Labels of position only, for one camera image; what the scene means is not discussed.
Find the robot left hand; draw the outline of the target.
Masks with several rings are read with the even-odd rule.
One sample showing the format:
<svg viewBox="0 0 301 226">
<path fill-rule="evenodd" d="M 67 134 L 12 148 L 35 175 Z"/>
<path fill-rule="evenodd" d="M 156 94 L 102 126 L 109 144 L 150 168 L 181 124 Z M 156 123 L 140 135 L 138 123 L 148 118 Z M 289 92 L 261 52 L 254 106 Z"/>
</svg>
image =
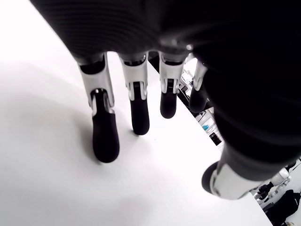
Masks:
<svg viewBox="0 0 301 226">
<path fill-rule="evenodd" d="M 214 107 L 225 145 L 203 188 L 242 198 L 301 154 L 301 3 L 298 0 L 34 0 L 77 61 L 93 114 L 93 150 L 119 154 L 107 53 L 121 60 L 134 133 L 150 127 L 148 53 L 159 54 L 160 112 L 170 119 L 186 57 L 198 65 L 192 112 Z"/>
</svg>

